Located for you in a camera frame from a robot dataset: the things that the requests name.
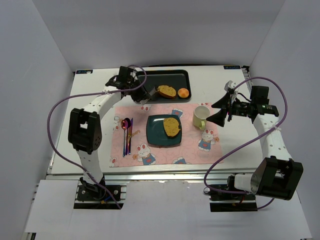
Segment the seeded bread slice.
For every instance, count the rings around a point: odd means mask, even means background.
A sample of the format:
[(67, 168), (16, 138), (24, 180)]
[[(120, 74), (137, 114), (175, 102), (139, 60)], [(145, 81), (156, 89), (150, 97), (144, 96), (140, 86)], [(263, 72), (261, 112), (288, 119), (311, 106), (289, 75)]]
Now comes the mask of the seeded bread slice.
[(176, 90), (168, 85), (158, 86), (157, 92), (166, 99), (174, 99), (177, 96)]
[(166, 135), (170, 138), (175, 137), (180, 132), (179, 121), (174, 117), (168, 117), (163, 120), (163, 127)]

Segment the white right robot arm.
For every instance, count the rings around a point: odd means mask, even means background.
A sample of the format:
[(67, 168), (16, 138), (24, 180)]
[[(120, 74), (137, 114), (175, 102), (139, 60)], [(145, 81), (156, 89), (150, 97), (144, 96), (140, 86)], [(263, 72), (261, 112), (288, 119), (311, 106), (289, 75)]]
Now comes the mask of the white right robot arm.
[(276, 106), (269, 104), (267, 86), (252, 86), (249, 102), (238, 98), (236, 84), (229, 81), (224, 87), (226, 94), (212, 108), (219, 112), (207, 121), (224, 126), (233, 116), (248, 117), (260, 137), (262, 162), (254, 173), (235, 173), (228, 177), (226, 194), (253, 194), (274, 199), (290, 200), (303, 174), (303, 165), (289, 154), (279, 124)]

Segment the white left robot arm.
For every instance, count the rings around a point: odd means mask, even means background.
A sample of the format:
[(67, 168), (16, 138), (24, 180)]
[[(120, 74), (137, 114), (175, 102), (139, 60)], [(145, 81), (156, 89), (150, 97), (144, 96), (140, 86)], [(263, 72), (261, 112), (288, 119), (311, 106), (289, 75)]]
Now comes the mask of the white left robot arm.
[(88, 184), (99, 184), (104, 178), (98, 156), (102, 142), (102, 118), (126, 96), (142, 105), (151, 98), (144, 86), (147, 73), (141, 68), (144, 80), (139, 80), (137, 68), (136, 65), (121, 66), (118, 74), (109, 79), (96, 98), (83, 108), (74, 108), (70, 113), (68, 141), (80, 158), (83, 180)]

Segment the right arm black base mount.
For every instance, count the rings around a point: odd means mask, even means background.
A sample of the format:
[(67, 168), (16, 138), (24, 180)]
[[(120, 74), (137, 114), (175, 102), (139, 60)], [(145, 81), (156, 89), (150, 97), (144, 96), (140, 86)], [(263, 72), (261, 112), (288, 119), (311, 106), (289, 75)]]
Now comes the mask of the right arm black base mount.
[(203, 193), (209, 196), (212, 213), (256, 212), (256, 197), (253, 194), (234, 194), (217, 192), (205, 187)]

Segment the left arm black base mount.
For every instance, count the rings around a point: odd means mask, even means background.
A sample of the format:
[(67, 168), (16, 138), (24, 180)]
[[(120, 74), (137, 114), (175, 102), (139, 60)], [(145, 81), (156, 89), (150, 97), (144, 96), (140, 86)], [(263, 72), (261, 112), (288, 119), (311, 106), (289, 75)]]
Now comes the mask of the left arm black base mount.
[(76, 210), (119, 210), (124, 205), (125, 186), (106, 185), (110, 193), (96, 184), (90, 184), (80, 178), (75, 194), (73, 208)]

